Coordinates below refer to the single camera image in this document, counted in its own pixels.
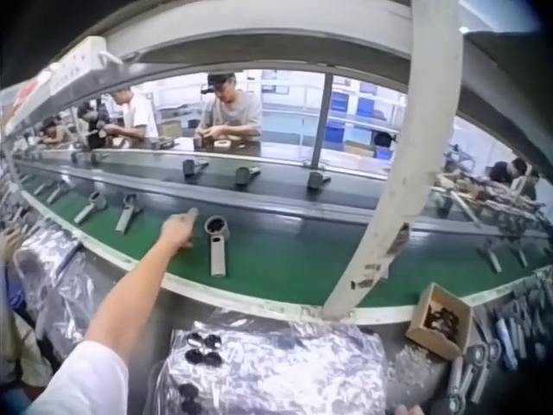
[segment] green conveyor belt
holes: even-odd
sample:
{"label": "green conveyor belt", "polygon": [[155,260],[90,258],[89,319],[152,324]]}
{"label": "green conveyor belt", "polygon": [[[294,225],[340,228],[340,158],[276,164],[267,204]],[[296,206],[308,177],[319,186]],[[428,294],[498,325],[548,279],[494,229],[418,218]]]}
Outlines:
{"label": "green conveyor belt", "polygon": [[[27,184],[31,192],[33,181]],[[42,202],[48,192],[39,197]],[[73,223],[75,215],[86,205],[86,198],[70,194],[51,208]],[[145,211],[138,215],[126,235],[115,232],[121,211],[108,207],[96,213],[82,230],[104,244],[140,259],[156,240],[163,217]],[[332,234],[306,239],[305,235],[279,233],[260,228],[233,226],[228,244],[228,277],[209,276],[208,244],[197,223],[195,246],[180,252],[171,261],[169,271],[177,276],[234,293],[287,303],[323,305],[359,243],[335,240]],[[476,252],[483,243],[477,236],[450,234],[415,234],[401,256],[392,264],[390,279],[379,284],[361,304],[363,307],[408,305],[430,282],[437,282],[458,296],[492,289],[509,283],[531,269],[550,263],[536,246],[524,249],[530,267],[525,270],[508,248],[497,251],[503,272],[495,274]]]}

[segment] conveyor belt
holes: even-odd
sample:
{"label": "conveyor belt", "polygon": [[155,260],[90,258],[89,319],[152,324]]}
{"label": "conveyor belt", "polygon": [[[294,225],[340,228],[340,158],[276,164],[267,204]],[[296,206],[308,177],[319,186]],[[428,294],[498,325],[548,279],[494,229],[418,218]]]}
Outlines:
{"label": "conveyor belt", "polygon": [[[32,191],[36,178],[25,183]],[[73,222],[86,205],[92,182],[78,180],[75,190],[48,206]],[[344,271],[364,231],[363,226],[332,221],[302,220],[278,214],[260,214],[239,208],[217,207],[160,195],[144,195],[145,209],[123,236],[115,232],[121,213],[123,188],[105,186],[108,208],[87,220],[81,229],[102,243],[140,259],[156,240],[168,214],[186,211],[194,204],[200,209],[193,252],[181,253],[169,271],[182,278],[246,296],[287,303],[322,305]],[[48,192],[39,196],[41,201]],[[210,278],[208,244],[201,230],[211,214],[223,214],[231,228],[228,243],[228,278]],[[547,258],[533,240],[524,252],[530,263],[524,270],[508,248],[498,249],[504,271],[494,274],[476,251],[484,238],[469,235],[413,233],[404,252],[391,267],[390,280],[381,283],[361,306],[413,304],[430,282],[437,282],[459,296],[489,290],[545,265]]]}
{"label": "conveyor belt", "polygon": [[[149,163],[140,163],[145,157],[118,158],[114,163],[114,156],[110,156],[97,166],[104,172],[121,176],[134,176],[157,179],[166,182],[184,182],[181,166],[182,161],[190,156],[157,158],[154,167],[149,157]],[[43,159],[40,163],[49,166],[73,167],[71,162],[60,159]],[[240,166],[260,166],[262,173],[247,189],[237,188],[234,185],[234,173]],[[90,163],[82,161],[76,166],[79,168],[93,169]],[[332,181],[321,192],[307,190],[309,170],[297,166],[282,164],[250,162],[229,159],[210,159],[210,165],[201,175],[187,183],[195,183],[209,188],[244,191],[257,195],[273,195],[302,201],[318,201],[320,203],[349,206],[352,208],[375,209],[382,193],[384,182],[371,180],[365,177],[350,176],[341,173],[331,173]],[[438,219],[457,220],[469,222],[468,217],[455,204],[449,209],[440,209],[443,204],[444,194],[433,193],[427,202],[422,216]]]}

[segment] metal beam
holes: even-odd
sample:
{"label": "metal beam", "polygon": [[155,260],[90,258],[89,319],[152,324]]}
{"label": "metal beam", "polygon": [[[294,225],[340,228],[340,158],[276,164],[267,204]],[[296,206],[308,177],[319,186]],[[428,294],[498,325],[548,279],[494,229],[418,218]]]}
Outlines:
{"label": "metal beam", "polygon": [[327,133],[327,120],[328,112],[330,111],[330,100],[332,99],[333,82],[334,76],[329,73],[325,73],[325,82],[322,88],[321,112],[319,112],[317,135],[315,137],[315,144],[313,145],[313,155],[311,157],[311,169],[313,170],[319,168],[319,162],[321,161],[322,143],[325,140],[325,135]]}
{"label": "metal beam", "polygon": [[401,239],[408,236],[428,200],[453,133],[462,70],[459,3],[413,0],[411,7],[408,105],[397,154],[376,212],[322,309],[327,320],[347,317],[401,251]]}

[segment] black circular part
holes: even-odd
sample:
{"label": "black circular part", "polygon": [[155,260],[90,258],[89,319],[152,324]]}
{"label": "black circular part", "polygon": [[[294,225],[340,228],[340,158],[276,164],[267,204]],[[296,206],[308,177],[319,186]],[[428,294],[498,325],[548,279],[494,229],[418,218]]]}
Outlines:
{"label": "black circular part", "polygon": [[201,348],[204,345],[204,339],[200,333],[190,333],[187,335],[187,343],[194,348]]}
{"label": "black circular part", "polygon": [[202,363],[204,361],[204,355],[197,348],[193,348],[191,350],[188,350],[184,354],[184,358],[191,365],[197,365],[197,364]]}
{"label": "black circular part", "polygon": [[204,340],[204,344],[207,348],[217,350],[221,348],[221,344],[223,344],[223,342],[218,335],[208,335]]}
{"label": "black circular part", "polygon": [[209,367],[220,367],[223,364],[223,358],[217,352],[209,352],[203,358],[204,363]]}
{"label": "black circular part", "polygon": [[202,411],[201,405],[193,400],[185,400],[182,402],[181,409],[187,415],[199,415]]}
{"label": "black circular part", "polygon": [[194,400],[198,398],[200,390],[196,385],[193,385],[192,383],[184,383],[182,385],[179,385],[179,394],[185,400]]}
{"label": "black circular part", "polygon": [[207,230],[211,233],[220,232],[225,227],[225,221],[221,218],[215,218],[207,224]]}

